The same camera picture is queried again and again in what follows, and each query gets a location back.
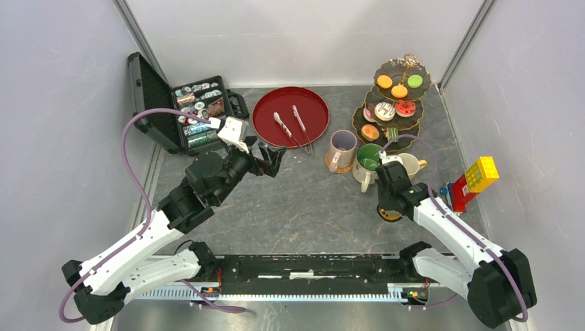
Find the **black yellow round coaster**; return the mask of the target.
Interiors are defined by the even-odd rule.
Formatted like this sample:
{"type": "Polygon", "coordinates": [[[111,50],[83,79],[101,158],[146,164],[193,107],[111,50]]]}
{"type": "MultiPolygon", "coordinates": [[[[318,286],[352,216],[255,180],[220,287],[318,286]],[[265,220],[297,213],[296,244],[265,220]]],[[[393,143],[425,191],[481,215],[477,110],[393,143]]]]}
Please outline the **black yellow round coaster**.
{"type": "Polygon", "coordinates": [[[403,218],[403,215],[395,210],[385,210],[379,205],[377,206],[378,215],[386,222],[395,223],[403,218]]]}

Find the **yellow cream mug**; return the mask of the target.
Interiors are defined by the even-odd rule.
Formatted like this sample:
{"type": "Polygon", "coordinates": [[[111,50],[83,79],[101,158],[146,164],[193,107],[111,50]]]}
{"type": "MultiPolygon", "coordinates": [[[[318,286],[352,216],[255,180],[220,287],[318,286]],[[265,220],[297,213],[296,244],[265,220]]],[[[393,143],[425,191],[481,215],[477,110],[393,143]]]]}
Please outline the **yellow cream mug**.
{"type": "Polygon", "coordinates": [[[414,176],[428,164],[427,160],[418,159],[416,156],[409,153],[400,153],[398,154],[398,157],[401,159],[402,165],[404,166],[409,179],[413,179],[414,176]]]}

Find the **green mug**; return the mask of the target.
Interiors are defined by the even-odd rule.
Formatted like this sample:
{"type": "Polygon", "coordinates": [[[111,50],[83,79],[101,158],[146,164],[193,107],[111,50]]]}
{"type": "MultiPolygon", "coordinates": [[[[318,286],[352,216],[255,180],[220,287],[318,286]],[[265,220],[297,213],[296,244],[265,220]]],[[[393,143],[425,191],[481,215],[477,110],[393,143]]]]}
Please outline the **green mug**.
{"type": "Polygon", "coordinates": [[[360,191],[366,193],[370,184],[373,184],[376,175],[376,168],[379,166],[381,146],[368,143],[357,150],[354,159],[352,174],[360,184],[360,191]]]}

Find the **woven coaster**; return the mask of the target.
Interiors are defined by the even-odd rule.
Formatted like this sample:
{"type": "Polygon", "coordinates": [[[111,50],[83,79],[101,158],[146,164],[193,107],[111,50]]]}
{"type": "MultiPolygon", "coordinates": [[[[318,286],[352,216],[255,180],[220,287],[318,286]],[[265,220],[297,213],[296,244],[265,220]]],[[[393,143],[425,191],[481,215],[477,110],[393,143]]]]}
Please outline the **woven coaster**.
{"type": "MultiPolygon", "coordinates": [[[[325,154],[324,163],[325,163],[327,168],[330,168],[331,161],[330,161],[328,153],[325,154]]],[[[346,167],[338,167],[335,170],[335,174],[343,174],[343,173],[350,172],[354,166],[354,163],[355,163],[355,159],[353,159],[346,167]]]]}

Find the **layered green cake slice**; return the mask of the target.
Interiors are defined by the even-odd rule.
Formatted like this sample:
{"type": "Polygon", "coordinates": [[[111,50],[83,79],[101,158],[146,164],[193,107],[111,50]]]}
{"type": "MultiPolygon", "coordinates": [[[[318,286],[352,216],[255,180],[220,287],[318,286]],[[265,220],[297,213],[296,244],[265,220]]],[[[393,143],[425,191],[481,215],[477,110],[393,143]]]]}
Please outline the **layered green cake slice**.
{"type": "Polygon", "coordinates": [[[386,128],[385,137],[388,143],[394,143],[399,140],[399,130],[394,127],[386,128]]]}

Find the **orange fruit tart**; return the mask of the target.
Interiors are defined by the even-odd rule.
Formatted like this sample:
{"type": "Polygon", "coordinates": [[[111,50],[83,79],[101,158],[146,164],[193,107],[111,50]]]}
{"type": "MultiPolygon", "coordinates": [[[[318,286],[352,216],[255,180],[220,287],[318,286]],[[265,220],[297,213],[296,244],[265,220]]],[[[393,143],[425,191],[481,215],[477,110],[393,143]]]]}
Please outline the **orange fruit tart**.
{"type": "Polygon", "coordinates": [[[379,130],[371,124],[366,124],[361,128],[361,135],[367,141],[375,141],[379,138],[379,130]]]}

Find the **pink beige mug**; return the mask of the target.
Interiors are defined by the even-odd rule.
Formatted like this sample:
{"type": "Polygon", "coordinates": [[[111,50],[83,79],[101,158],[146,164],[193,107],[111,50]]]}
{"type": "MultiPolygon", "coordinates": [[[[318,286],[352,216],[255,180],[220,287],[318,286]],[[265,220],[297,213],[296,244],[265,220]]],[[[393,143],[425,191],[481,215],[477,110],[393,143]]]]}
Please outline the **pink beige mug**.
{"type": "Polygon", "coordinates": [[[357,137],[349,130],[338,130],[330,138],[329,171],[335,173],[338,167],[346,167],[354,158],[357,149],[357,137]]]}

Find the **white sprinkled donut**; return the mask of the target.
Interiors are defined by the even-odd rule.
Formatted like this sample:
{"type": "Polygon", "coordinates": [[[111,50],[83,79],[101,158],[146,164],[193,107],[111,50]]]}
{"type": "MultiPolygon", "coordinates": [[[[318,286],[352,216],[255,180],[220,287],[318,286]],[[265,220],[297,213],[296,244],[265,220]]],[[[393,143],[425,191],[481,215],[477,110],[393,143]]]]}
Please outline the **white sprinkled donut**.
{"type": "Polygon", "coordinates": [[[391,121],[395,117],[395,107],[389,102],[379,102],[374,107],[374,114],[381,121],[391,121]]]}

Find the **orange macaron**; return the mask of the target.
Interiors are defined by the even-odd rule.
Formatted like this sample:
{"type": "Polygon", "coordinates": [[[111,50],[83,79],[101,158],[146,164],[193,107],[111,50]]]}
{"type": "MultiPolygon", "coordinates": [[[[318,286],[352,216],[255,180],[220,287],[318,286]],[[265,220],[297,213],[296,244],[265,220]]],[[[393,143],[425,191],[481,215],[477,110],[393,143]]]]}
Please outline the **orange macaron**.
{"type": "Polygon", "coordinates": [[[403,99],[408,95],[408,89],[403,84],[399,83],[391,88],[391,95],[396,99],[403,99]]]}
{"type": "Polygon", "coordinates": [[[376,78],[376,84],[381,89],[390,89],[393,86],[393,80],[388,75],[381,74],[376,78]]]}

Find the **green macaron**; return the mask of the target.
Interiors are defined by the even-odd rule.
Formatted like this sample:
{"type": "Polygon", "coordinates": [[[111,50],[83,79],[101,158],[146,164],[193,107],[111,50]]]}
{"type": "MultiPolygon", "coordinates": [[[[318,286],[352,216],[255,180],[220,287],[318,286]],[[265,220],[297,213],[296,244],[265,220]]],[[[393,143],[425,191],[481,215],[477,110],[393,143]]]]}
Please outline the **green macaron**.
{"type": "Polygon", "coordinates": [[[407,84],[410,88],[415,89],[419,88],[424,82],[424,78],[418,74],[412,74],[407,79],[407,84]]]}

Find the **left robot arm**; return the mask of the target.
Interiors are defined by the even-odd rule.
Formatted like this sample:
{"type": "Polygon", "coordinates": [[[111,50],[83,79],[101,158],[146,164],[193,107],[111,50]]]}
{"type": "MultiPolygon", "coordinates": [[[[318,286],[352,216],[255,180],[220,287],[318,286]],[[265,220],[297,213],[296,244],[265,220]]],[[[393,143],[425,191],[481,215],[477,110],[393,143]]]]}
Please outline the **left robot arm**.
{"type": "Polygon", "coordinates": [[[217,259],[204,242],[168,258],[143,265],[164,246],[180,239],[213,216],[246,174],[275,177],[285,147],[258,144],[262,157],[250,146],[201,153],[185,169],[181,183],[162,199],[148,218],[104,252],[87,261],[70,260],[61,271],[72,288],[81,320],[96,325],[112,318],[132,300],[159,286],[197,277],[212,279],[217,259]]]}

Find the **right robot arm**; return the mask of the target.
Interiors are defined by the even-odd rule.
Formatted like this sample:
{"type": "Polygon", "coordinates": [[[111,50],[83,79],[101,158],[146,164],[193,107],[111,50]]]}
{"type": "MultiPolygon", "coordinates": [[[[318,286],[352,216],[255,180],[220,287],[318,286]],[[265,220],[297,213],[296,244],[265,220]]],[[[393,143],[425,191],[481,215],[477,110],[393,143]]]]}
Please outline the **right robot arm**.
{"type": "Polygon", "coordinates": [[[522,251],[505,250],[480,236],[425,183],[411,183],[399,161],[382,162],[376,173],[380,215],[409,218],[454,255],[447,257],[422,241],[413,244],[398,263],[403,279],[438,281],[464,298],[489,328],[510,320],[527,321],[537,294],[528,257],[522,251]]]}

